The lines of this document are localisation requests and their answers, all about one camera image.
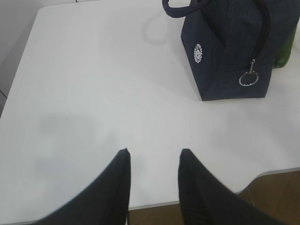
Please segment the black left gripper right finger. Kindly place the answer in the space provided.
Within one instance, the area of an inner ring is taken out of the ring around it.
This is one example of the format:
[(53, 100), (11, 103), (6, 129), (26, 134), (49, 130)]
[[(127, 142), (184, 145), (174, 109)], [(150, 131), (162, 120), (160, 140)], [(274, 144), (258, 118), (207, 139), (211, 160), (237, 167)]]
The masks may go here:
[(230, 191), (190, 149), (183, 149), (180, 154), (178, 190), (186, 225), (280, 224)]

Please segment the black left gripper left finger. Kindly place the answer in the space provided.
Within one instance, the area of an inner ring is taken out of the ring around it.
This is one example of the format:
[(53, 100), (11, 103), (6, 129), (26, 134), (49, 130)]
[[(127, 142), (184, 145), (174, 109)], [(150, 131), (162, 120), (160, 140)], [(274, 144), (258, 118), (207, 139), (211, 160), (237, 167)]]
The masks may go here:
[(130, 153), (119, 150), (102, 173), (37, 225), (124, 225), (130, 198)]

